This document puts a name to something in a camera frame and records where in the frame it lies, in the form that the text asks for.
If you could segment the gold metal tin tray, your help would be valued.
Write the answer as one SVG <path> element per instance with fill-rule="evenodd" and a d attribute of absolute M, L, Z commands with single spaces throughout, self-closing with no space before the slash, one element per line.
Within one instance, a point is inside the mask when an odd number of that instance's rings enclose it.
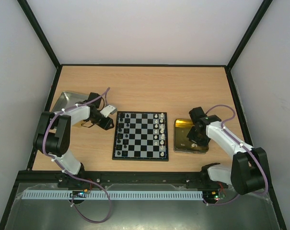
<path fill-rule="evenodd" d="M 176 119 L 174 122 L 174 151 L 180 153 L 205 154 L 208 152 L 208 145 L 205 147 L 198 146 L 194 142 L 189 141 L 187 135 L 193 127 L 191 120 Z"/>

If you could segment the black white chess board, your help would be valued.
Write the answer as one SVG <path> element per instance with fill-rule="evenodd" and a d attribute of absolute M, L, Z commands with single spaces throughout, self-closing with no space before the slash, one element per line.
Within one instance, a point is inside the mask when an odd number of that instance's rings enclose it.
<path fill-rule="evenodd" d="M 112 159 L 168 161 L 167 113 L 117 112 Z"/>

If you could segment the silver metal tin tray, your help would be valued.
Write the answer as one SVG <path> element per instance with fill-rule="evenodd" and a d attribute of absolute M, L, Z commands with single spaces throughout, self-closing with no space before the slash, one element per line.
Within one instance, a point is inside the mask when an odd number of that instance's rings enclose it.
<path fill-rule="evenodd" d="M 89 95 L 79 94 L 75 92 L 62 92 L 53 106 L 51 112 L 57 113 L 62 109 L 65 109 L 64 115 L 71 116 L 71 126 L 79 123 L 82 120 L 86 120 L 90 114 L 90 108 L 88 106 L 80 106 L 67 111 L 67 108 L 73 107 L 75 104 L 80 104 L 88 99 Z"/>

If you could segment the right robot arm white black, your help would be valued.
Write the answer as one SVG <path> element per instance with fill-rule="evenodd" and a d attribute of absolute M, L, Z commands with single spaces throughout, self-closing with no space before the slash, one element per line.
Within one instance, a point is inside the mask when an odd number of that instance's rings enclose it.
<path fill-rule="evenodd" d="M 261 147 L 242 141 L 226 127 L 226 122 L 236 116 L 235 110 L 230 110 L 232 116 L 225 120 L 217 115 L 208 115 L 201 107 L 189 111 L 193 126 L 188 132 L 188 140 L 199 147 L 213 140 L 232 160 L 231 167 L 219 163 L 208 165 L 206 172 L 200 176 L 201 184 L 210 188 L 216 182 L 222 182 L 231 185 L 240 195 L 266 195 L 270 185 L 267 153 Z"/>

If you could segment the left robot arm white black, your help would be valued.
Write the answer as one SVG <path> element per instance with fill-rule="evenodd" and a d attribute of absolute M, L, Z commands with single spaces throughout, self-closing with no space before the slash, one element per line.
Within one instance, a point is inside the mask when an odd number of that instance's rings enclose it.
<path fill-rule="evenodd" d="M 84 165 L 70 150 L 71 127 L 80 122 L 91 122 L 104 130 L 115 127 L 109 116 L 117 108 L 107 101 L 107 93 L 90 93 L 85 101 L 76 102 L 55 112 L 43 112 L 36 128 L 33 147 L 49 157 L 61 171 L 74 180 L 98 186 L 96 182 L 84 178 Z"/>

